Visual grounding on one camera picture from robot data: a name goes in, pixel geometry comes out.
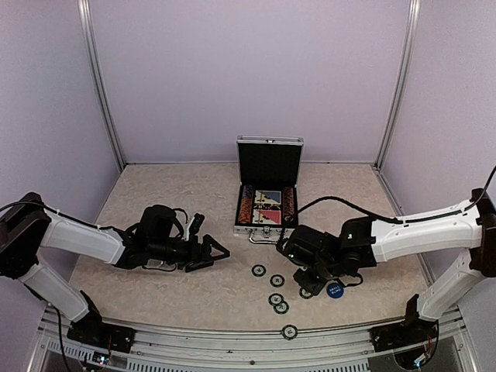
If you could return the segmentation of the green poker chip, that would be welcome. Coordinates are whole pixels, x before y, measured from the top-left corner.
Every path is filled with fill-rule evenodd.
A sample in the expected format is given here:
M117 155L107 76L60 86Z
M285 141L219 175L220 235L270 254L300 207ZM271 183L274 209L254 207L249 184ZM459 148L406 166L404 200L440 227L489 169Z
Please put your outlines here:
M293 340L298 336L298 329L294 325L285 325L281 330L281 335L286 340Z
M304 298L304 299L310 299L314 296L313 293L311 293L310 291L307 291L304 288L299 289L299 295L301 298Z
M251 268L251 273L255 277L263 277L267 272L267 269L262 264L256 264Z
M285 279L280 274L274 274L270 277L270 285L274 288L281 288L285 283Z
M289 311L289 308L289 304L286 301L282 301L279 304L273 306L274 311L278 315L286 314Z
M281 294L273 293L268 297L268 302L271 306L277 306L284 301L284 297Z

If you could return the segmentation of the aluminium poker set case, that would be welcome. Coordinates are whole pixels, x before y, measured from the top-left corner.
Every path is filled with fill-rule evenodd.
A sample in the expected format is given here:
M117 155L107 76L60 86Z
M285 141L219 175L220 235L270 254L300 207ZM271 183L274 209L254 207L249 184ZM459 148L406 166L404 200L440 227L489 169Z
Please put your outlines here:
M239 135L236 149L239 168L239 194L236 205L234 233L246 234L255 245L274 245L298 225L298 175L304 140L301 137L247 136ZM245 185L253 187L253 204L250 223L238 223L240 202ZM285 187L294 189L295 213L289 222L283 221L282 191ZM256 205L255 191L280 191L280 205ZM255 210L278 210L281 212L280 225L257 225L252 223Z

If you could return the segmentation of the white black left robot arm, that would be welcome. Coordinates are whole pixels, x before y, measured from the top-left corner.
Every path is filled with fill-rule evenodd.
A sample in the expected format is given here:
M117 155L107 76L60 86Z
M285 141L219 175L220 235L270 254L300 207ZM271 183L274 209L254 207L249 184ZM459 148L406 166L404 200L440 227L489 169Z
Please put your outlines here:
M179 208L152 205L125 230L81 221L46 205L35 192L1 208L1 275L20 281L71 322L75 336L94 345L114 328L87 294L77 291L39 255L41 247L92 257L123 270L186 273L229 258L210 235L198 237L202 214L181 223Z

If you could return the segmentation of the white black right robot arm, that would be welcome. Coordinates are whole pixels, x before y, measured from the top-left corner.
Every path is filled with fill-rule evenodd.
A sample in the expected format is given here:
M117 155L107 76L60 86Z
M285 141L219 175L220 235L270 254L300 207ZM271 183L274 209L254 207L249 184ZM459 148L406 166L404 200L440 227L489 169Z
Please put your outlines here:
M459 249L456 261L424 292L408 300L405 317L371 329L376 351L425 342L439 319L476 284L495 276L495 207L486 188L456 205L417 215L387 218L362 209L338 236L297 226L280 236L277 251L299 268L294 280L317 295L329 281L359 277L360 269L399 257Z

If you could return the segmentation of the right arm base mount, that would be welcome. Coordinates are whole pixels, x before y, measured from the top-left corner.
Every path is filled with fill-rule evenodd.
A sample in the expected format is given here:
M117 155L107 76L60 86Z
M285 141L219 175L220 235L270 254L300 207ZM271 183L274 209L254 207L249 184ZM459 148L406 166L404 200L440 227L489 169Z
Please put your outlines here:
M406 346L409 341L407 329L400 322L373 327L369 333L376 353Z

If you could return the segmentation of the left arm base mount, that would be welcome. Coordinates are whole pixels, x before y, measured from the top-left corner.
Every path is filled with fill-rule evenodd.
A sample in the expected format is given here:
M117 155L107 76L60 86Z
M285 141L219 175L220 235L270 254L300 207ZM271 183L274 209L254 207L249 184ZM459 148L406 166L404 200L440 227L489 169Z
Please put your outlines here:
M136 330L121 325L105 322L72 323L67 338L89 346L130 353Z

